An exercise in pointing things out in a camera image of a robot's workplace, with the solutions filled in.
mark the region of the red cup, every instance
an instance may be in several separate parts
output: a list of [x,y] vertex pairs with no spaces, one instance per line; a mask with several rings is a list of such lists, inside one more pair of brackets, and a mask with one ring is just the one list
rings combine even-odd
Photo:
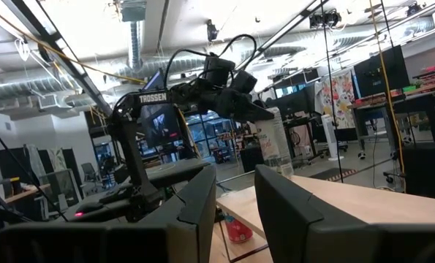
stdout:
[[242,243],[247,241],[253,236],[253,230],[242,224],[233,216],[225,216],[225,226],[227,227],[227,234],[230,241],[234,243]]

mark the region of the red object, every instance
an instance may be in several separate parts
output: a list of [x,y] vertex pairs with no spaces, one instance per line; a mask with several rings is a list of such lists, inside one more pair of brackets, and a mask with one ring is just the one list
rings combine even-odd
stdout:
[[229,239],[235,243],[242,243],[247,241],[253,236],[253,230],[242,224],[233,216],[225,216],[225,226]]

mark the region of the floor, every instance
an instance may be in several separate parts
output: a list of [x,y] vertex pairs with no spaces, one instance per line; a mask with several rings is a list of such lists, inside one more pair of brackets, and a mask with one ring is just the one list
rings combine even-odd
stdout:
[[[347,152],[341,151],[344,158],[341,160],[342,169],[355,169],[358,172],[344,179],[345,183],[366,187],[386,186],[389,188],[400,188],[397,180],[394,183],[387,183],[383,172],[395,169],[398,170],[398,164],[390,159],[390,146],[387,141],[380,141],[376,144],[373,142],[366,143],[366,158],[360,160],[358,153],[360,147],[356,142],[350,143]],[[236,161],[225,164],[213,164],[216,168],[217,181],[235,177],[243,174],[243,167]],[[295,174],[299,176],[310,177],[327,169],[338,168],[337,161],[329,161],[327,158],[316,158],[311,165],[295,169]],[[217,188],[217,196],[220,197],[226,191],[238,191],[254,185],[254,175],[248,174],[240,178],[222,183],[223,188]]]

